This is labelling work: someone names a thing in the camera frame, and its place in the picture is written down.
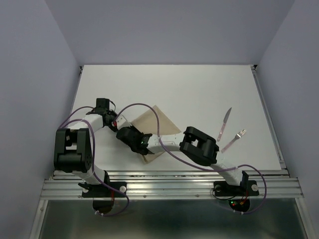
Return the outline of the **pink handled fork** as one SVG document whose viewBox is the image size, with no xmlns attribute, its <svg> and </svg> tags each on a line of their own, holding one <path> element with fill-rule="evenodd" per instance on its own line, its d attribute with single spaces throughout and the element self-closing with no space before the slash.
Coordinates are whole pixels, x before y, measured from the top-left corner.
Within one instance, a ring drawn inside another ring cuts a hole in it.
<svg viewBox="0 0 319 239">
<path fill-rule="evenodd" d="M 227 151 L 237 140 L 239 140 L 245 133 L 247 132 L 247 130 L 243 129 L 242 131 L 238 132 L 234 138 L 225 146 L 221 149 L 221 153 L 224 153 L 225 151 Z"/>
</svg>

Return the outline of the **beige cloth napkin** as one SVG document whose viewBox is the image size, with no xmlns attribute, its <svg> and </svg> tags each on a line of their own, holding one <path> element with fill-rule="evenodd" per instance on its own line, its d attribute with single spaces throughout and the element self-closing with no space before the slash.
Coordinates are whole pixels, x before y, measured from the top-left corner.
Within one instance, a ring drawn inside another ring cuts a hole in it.
<svg viewBox="0 0 319 239">
<path fill-rule="evenodd" d="M 153 106 L 153 109 L 159 118 L 160 135 L 171 135 L 181 132 L 181 130 L 159 109 L 159 107 Z M 134 119 L 131 123 L 142 133 L 157 134 L 157 118 L 152 110 L 147 110 L 145 113 Z M 163 152 L 142 155 L 142 163 L 149 164 L 162 154 Z"/>
</svg>

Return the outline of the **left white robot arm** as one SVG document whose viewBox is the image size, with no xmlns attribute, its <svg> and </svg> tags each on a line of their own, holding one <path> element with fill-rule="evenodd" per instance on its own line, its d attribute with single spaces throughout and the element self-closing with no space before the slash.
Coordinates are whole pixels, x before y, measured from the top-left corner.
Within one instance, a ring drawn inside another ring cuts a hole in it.
<svg viewBox="0 0 319 239">
<path fill-rule="evenodd" d="M 111 184 L 106 171 L 95 165 L 94 133 L 104 127 L 117 132 L 115 105 L 106 98 L 97 98 L 96 106 L 80 107 L 68 116 L 58 127 L 55 135 L 53 164 L 55 170 L 72 173 L 80 177 L 84 188 L 99 196 L 110 193 Z"/>
</svg>

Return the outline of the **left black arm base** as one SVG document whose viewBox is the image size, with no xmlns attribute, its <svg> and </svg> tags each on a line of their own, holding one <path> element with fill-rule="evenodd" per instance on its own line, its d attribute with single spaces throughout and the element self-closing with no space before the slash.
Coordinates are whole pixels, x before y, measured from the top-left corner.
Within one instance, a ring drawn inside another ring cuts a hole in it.
<svg viewBox="0 0 319 239">
<path fill-rule="evenodd" d="M 110 177 L 108 173 L 105 173 L 104 177 L 104 183 L 106 183 L 108 186 L 121 191 L 121 188 L 124 188 L 123 193 L 126 194 L 126 187 L 127 183 L 124 181 L 120 182 L 113 182 L 110 180 Z M 103 186 L 102 184 L 88 184 L 87 182 L 85 183 L 78 183 L 78 185 L 82 188 L 82 197 L 83 198 L 111 198 L 113 195 L 116 198 L 124 198 L 125 196 L 118 193 L 114 192 L 113 190 Z"/>
</svg>

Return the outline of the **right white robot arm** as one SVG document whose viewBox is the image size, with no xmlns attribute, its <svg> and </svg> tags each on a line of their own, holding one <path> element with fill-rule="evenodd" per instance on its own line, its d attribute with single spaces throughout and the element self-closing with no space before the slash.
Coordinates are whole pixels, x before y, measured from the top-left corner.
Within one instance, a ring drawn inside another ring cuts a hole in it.
<svg viewBox="0 0 319 239">
<path fill-rule="evenodd" d="M 144 134 L 130 126 L 118 130 L 116 138 L 140 155 L 182 152 L 195 163 L 195 167 L 210 167 L 218 172 L 232 193 L 241 194 L 247 189 L 247 175 L 226 160 L 218 159 L 216 140 L 194 127 L 187 127 L 183 133 L 158 136 Z"/>
</svg>

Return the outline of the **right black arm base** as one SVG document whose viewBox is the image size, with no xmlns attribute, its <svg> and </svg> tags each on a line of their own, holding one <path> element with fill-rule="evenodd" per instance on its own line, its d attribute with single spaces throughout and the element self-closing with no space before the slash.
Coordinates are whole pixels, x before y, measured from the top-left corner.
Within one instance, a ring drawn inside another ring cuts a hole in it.
<svg viewBox="0 0 319 239">
<path fill-rule="evenodd" d="M 218 198 L 260 195 L 257 182 L 249 180 L 249 175 L 245 171 L 242 172 L 238 186 L 230 185 L 226 181 L 215 181 L 213 185 L 214 195 Z"/>
</svg>

